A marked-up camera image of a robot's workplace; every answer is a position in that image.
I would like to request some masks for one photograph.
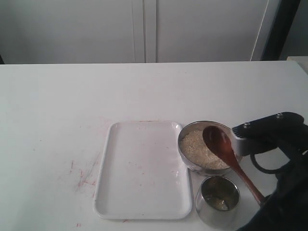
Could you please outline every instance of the white plastic tray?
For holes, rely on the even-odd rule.
[[[192,209],[189,172],[175,122],[122,122],[109,128],[94,210],[106,219],[181,219]]]

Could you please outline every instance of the white table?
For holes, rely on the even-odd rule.
[[[0,230],[207,231],[178,221],[98,218],[93,193],[108,127],[125,120],[214,120],[229,127],[277,112],[308,118],[308,76],[292,61],[0,66]],[[272,151],[264,167],[285,163]],[[265,195],[274,176],[244,171]],[[235,227],[258,206],[239,178]],[[192,174],[193,192],[203,178]]]

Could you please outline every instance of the screw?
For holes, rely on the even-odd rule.
[[[283,114],[282,114],[282,113],[277,113],[276,118],[277,118],[277,119],[283,118]]]
[[[250,123],[249,122],[244,123],[244,128],[250,128]]]

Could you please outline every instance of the spoon handle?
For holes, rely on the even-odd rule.
[[[264,196],[259,191],[259,189],[256,188],[256,186],[253,184],[253,182],[249,179],[249,177],[245,174],[245,172],[241,169],[241,167],[235,169],[235,172],[240,176],[240,178],[244,181],[254,198],[256,199],[257,203],[261,206],[263,202],[265,201]]]

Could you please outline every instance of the cabinet door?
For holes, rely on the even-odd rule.
[[[147,8],[154,4],[155,15]],[[145,0],[147,61],[260,60],[278,4],[279,0]],[[156,37],[149,41],[153,18]]]
[[[2,0],[7,64],[142,63],[142,0]]]

